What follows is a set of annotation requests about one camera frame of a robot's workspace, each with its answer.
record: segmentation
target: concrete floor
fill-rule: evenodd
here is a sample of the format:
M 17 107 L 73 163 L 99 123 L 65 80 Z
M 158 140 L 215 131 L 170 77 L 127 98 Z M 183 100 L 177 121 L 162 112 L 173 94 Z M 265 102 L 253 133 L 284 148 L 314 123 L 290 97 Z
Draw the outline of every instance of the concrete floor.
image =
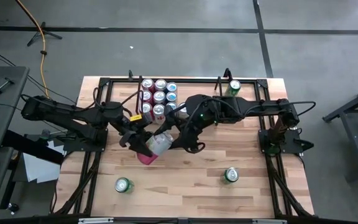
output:
M 257 27 L 252 0 L 22 2 L 37 20 L 51 26 Z M 266 29 L 358 29 L 358 0 L 260 0 L 259 4 Z M 14 1 L 0 0 L 0 19 L 8 20 L 0 25 L 32 25 Z M 30 75 L 40 80 L 42 43 L 25 46 L 33 34 L 0 31 L 0 54 L 30 67 Z M 236 77 L 266 77 L 258 34 L 57 34 L 63 40 L 47 39 L 46 82 L 74 100 L 83 76 L 126 75 L 128 69 L 136 75 L 217 76 L 229 67 Z M 358 221 L 358 182 L 348 184 L 344 179 L 352 164 L 349 141 L 340 120 L 331 124 L 321 120 L 358 93 L 358 35 L 266 35 L 266 39 L 273 75 L 285 79 L 290 101 L 317 102 L 300 124 L 302 138 L 315 143 L 305 153 L 315 213 Z M 31 83 L 24 93 L 40 94 Z M 24 134 L 49 127 L 16 113 L 10 128 Z M 46 215 L 52 194 L 51 182 L 16 187 L 12 200 L 21 210 L 15 217 Z M 4 217 L 10 214 L 0 211 Z

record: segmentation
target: orange cable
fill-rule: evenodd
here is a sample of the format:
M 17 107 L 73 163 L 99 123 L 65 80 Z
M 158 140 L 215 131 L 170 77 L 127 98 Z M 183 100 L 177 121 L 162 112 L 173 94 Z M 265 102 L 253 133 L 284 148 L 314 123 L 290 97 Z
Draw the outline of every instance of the orange cable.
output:
M 41 36 L 42 36 L 42 51 L 45 51 L 46 49 L 46 41 L 45 41 L 45 36 L 44 36 L 44 32 L 42 32 L 41 27 L 38 25 L 38 22 L 34 19 L 34 17 L 32 16 L 32 14 L 29 12 L 29 10 L 20 2 L 20 0 L 17 0 L 17 2 L 23 7 L 23 9 L 25 10 L 26 13 L 28 13 L 28 15 L 31 17 L 31 19 L 35 22 L 35 25 L 37 26 Z M 40 71 L 41 71 L 41 78 L 42 78 L 42 83 L 44 84 L 44 88 L 45 88 L 45 94 L 47 95 L 47 98 L 49 98 L 49 94 L 48 94 L 48 89 L 47 89 L 47 84 L 45 83 L 45 78 L 44 78 L 44 60 L 45 60 L 45 55 L 42 54 L 42 59 L 41 59 L 41 66 L 40 66 Z

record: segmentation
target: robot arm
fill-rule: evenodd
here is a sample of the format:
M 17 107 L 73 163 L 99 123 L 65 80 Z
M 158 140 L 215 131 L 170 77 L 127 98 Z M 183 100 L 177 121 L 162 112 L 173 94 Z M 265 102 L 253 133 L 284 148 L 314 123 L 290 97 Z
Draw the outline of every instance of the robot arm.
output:
M 177 111 L 186 106 L 189 117 L 181 119 Z M 198 142 L 198 135 L 203 129 L 215 124 L 234 124 L 246 116 L 278 115 L 276 125 L 269 129 L 268 140 L 271 144 L 280 144 L 285 140 L 288 128 L 299 123 L 293 103 L 287 99 L 276 101 L 247 101 L 241 97 L 194 95 L 187 98 L 185 105 L 173 110 L 165 108 L 165 122 L 155 133 L 144 128 L 151 123 L 142 116 L 131 121 L 124 116 L 124 108 L 120 102 L 107 102 L 93 108 L 78 108 L 76 106 L 57 103 L 43 96 L 29 97 L 22 110 L 22 116 L 32 121 L 48 121 L 77 134 L 90 144 L 95 143 L 106 131 L 108 123 L 122 136 L 119 144 L 146 156 L 152 156 L 145 142 L 154 134 L 158 135 L 176 126 L 179 137 L 173 141 L 171 149 L 184 148 L 189 153 L 197 153 L 205 148 L 203 142 Z

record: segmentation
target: green can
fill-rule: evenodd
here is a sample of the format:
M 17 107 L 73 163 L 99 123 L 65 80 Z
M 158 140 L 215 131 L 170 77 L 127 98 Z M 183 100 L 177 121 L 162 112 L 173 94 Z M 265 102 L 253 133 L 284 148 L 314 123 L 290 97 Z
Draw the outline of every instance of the green can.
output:
M 227 86 L 226 92 L 224 92 L 224 95 L 237 96 L 240 89 L 241 89 L 241 83 L 238 80 L 231 80 L 231 82 Z
M 134 191 L 134 183 L 125 177 L 120 177 L 116 181 L 116 190 L 119 193 L 130 194 Z
M 239 173 L 236 171 L 234 167 L 230 167 L 224 171 L 221 179 L 222 179 L 222 183 L 231 184 L 239 179 Z

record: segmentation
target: wooden table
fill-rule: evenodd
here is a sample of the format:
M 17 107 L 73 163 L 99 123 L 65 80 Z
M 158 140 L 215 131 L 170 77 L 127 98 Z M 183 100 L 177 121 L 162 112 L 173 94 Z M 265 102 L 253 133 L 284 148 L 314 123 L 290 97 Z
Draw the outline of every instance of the wooden table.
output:
M 84 77 L 78 106 L 85 107 L 93 102 L 92 92 L 99 78 Z M 283 79 L 268 79 L 268 88 L 272 100 L 287 98 Z M 111 99 L 123 101 L 136 90 L 136 83 L 115 83 Z M 216 95 L 213 84 L 178 84 L 178 102 L 198 93 Z M 254 88 L 242 85 L 239 96 L 255 100 Z M 135 97 L 126 103 L 126 107 L 135 110 Z M 156 130 L 157 125 L 152 124 L 147 129 Z M 266 163 L 257 143 L 259 129 L 256 117 L 236 124 L 210 126 L 200 135 L 200 141 L 206 144 L 202 152 L 189 154 L 184 150 L 171 150 L 150 166 L 145 166 L 137 160 L 135 152 L 119 145 L 120 136 L 109 126 L 108 145 L 99 166 L 92 216 L 272 218 Z M 171 133 L 176 137 L 178 131 L 175 129 Z M 62 165 L 56 210 L 77 187 L 83 157 L 83 152 L 75 152 Z M 294 155 L 284 154 L 283 164 L 289 189 L 302 206 L 313 213 L 301 161 Z M 240 178 L 235 184 L 222 185 L 219 178 L 228 167 L 236 167 Z M 132 194 L 119 194 L 114 190 L 119 177 L 134 181 Z M 281 190 L 277 192 L 284 212 Z M 87 193 L 88 189 L 85 190 L 81 211 Z

